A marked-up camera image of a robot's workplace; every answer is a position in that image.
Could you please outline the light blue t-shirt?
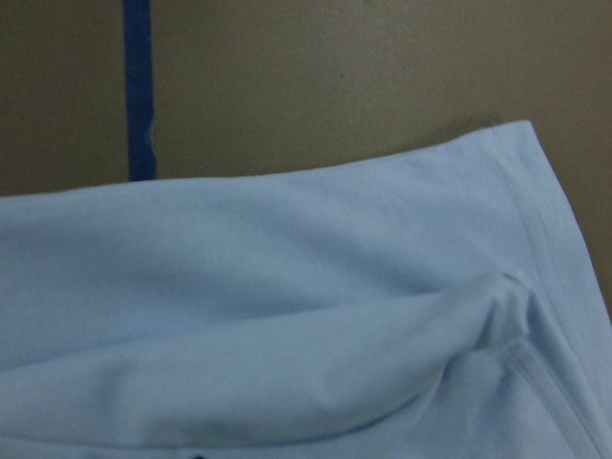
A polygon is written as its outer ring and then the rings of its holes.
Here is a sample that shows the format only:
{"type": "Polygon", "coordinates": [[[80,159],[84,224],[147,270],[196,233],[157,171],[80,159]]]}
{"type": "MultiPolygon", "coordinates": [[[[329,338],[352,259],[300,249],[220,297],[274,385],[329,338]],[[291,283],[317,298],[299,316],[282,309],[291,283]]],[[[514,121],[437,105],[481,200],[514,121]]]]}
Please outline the light blue t-shirt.
{"type": "Polygon", "coordinates": [[[1,202],[5,458],[607,458],[611,324],[533,126],[1,202]]]}

